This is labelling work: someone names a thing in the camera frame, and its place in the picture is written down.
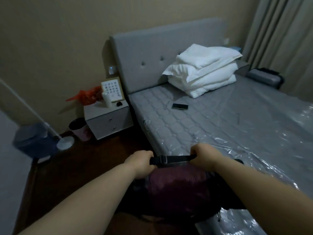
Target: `wall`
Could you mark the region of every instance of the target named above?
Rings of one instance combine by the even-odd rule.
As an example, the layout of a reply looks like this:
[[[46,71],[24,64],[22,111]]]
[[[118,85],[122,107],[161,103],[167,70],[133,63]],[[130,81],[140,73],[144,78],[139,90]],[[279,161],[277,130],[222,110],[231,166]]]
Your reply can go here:
[[[32,160],[12,146],[18,125],[0,110],[0,233],[11,235]]]
[[[0,0],[0,76],[58,132],[83,114],[65,100],[98,86],[114,63],[109,35],[222,17],[243,47],[259,0]],[[0,87],[0,107],[36,119]]]

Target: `curtain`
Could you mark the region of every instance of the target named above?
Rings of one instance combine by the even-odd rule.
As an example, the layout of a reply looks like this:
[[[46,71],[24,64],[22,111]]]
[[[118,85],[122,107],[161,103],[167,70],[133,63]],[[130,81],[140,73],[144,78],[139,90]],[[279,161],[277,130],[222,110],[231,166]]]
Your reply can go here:
[[[313,102],[313,0],[260,0],[243,60],[280,72],[281,91]]]

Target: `nightstand drawer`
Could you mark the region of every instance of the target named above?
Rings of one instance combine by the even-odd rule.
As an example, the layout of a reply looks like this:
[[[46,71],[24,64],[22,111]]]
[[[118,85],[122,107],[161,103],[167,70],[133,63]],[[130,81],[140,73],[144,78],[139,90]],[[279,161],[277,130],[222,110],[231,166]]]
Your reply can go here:
[[[133,125],[129,107],[87,120],[87,124],[96,139],[106,137]]]

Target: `nightstand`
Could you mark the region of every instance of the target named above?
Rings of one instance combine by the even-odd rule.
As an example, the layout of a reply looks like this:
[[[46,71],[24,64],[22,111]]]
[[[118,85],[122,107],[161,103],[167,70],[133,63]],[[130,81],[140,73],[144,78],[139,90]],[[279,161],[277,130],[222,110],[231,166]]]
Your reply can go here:
[[[103,101],[84,106],[85,120],[97,140],[134,125],[127,101],[117,103],[110,108]]]

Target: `red plastic bag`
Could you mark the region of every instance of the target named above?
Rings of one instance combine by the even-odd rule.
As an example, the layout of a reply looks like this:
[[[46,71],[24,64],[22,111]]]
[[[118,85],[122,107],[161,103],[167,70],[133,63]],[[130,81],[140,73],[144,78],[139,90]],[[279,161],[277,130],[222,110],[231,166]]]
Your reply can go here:
[[[83,106],[91,105],[103,99],[101,93],[101,86],[94,87],[88,91],[80,90],[76,96],[67,99],[66,102],[78,100]]]

